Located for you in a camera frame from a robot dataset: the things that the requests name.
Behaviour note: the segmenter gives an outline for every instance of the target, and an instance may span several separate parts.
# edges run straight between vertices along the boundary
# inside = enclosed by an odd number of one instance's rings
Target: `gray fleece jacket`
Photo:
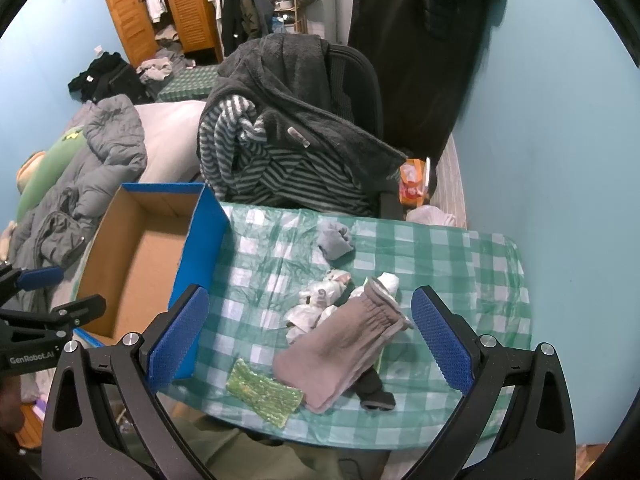
[[[309,34],[270,34],[246,41],[220,64],[200,121],[228,95],[244,96],[264,119],[271,146],[331,153],[365,192],[387,190],[390,182],[395,189],[390,178],[405,155],[331,112],[324,59],[328,45]]]

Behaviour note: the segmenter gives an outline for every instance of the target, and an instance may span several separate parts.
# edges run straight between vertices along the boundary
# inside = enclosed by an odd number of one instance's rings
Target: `green checkered cloth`
[[[273,376],[274,354],[287,347],[284,313],[298,292],[330,268],[316,246],[323,221],[347,225],[355,250],[334,262],[355,285],[382,272],[399,278],[398,303],[411,316],[414,290],[431,285],[478,333],[529,348],[531,309],[516,246],[501,235],[409,222],[329,216],[223,203],[230,230],[210,288],[210,314],[200,335],[194,376],[168,393],[209,415],[278,438],[320,446],[400,449],[428,446],[460,400],[447,386],[417,330],[386,346],[380,378],[394,394],[392,412],[368,412],[355,395],[322,415],[301,406],[280,430],[225,390],[237,358]],[[510,392],[500,395],[485,436],[497,433]]]
[[[185,68],[158,93],[156,102],[206,99],[213,90],[216,79],[218,79],[217,65]]]

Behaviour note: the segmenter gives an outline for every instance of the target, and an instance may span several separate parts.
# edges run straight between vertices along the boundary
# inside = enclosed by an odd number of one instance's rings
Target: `white pillow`
[[[204,105],[180,101],[136,106],[147,159],[140,182],[188,182],[200,171],[196,143]]]

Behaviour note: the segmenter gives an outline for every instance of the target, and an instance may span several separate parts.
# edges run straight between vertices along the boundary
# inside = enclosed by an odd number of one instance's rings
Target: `blue cardboard box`
[[[143,332],[191,283],[209,290],[228,219],[204,184],[123,184],[100,223],[77,298],[106,312],[76,333],[92,346]],[[175,379],[193,374],[198,341]]]

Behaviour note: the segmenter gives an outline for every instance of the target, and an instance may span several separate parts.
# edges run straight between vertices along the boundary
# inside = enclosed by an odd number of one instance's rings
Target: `gray puffer jacket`
[[[84,251],[109,203],[123,182],[137,180],[146,168],[145,133],[130,99],[117,95],[100,101],[84,122],[86,146],[62,176],[15,228],[9,245],[14,267],[66,269]],[[19,292],[25,312],[46,312],[46,290]]]

